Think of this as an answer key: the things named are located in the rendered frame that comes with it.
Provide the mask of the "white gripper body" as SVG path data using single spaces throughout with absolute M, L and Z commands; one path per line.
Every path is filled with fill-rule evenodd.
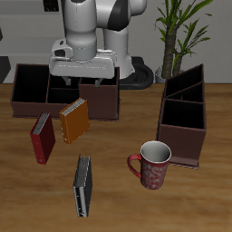
M 117 55 L 114 51 L 98 49 L 95 57 L 84 62 L 73 58 L 52 57 L 49 69 L 53 76 L 111 79 L 114 77 L 116 61 Z

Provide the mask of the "dark brown desk caddy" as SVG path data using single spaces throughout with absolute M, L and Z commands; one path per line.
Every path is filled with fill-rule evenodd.
M 71 84 L 52 76 L 49 67 L 41 64 L 17 64 L 11 96 L 14 117 L 37 118 L 50 112 L 59 119 L 59 112 L 79 97 L 88 104 L 91 121 L 117 121 L 120 115 L 120 69 L 112 79 L 104 79 L 99 87 L 92 78 L 71 78 Z
M 204 65 L 166 80 L 156 140 L 171 149 L 171 165 L 198 168 L 207 132 Z

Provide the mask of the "orange book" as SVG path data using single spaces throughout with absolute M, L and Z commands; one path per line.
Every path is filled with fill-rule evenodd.
M 62 109 L 60 120 L 63 140 L 67 144 L 72 144 L 90 128 L 87 101 L 79 98 Z

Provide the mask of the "red book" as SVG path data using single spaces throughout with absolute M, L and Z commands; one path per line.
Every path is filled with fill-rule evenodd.
M 45 164 L 53 150 L 55 136 L 50 113 L 42 112 L 30 131 L 31 141 L 38 164 Z

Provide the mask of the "black book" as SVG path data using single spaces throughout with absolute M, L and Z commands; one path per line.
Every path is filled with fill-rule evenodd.
M 72 188 L 77 216 L 87 218 L 92 196 L 91 157 L 79 156 Z

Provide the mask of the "green pot plant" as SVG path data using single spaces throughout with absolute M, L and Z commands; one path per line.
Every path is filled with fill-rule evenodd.
M 158 8 L 161 13 L 155 23 L 161 22 L 163 29 L 159 28 L 162 35 L 160 40 L 165 44 L 163 63 L 161 66 L 161 78 L 168 78 L 180 73 L 182 59 L 186 54 L 192 55 L 192 48 L 209 40 L 209 37 L 204 37 L 208 26 L 204 26 L 194 34 L 198 19 L 193 23 L 186 24 L 188 19 L 197 13 L 203 7 L 211 4 L 213 0 L 202 0 L 197 3 L 197 0 L 183 9 L 182 0 L 165 0 L 165 11 Z

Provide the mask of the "red patterned mug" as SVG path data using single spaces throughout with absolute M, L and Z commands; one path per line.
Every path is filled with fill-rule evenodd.
M 127 159 L 130 171 L 140 179 L 146 189 L 159 189 L 165 179 L 171 150 L 161 141 L 147 141 L 140 148 L 140 154 L 131 154 Z M 140 171 L 131 166 L 133 160 L 140 162 Z

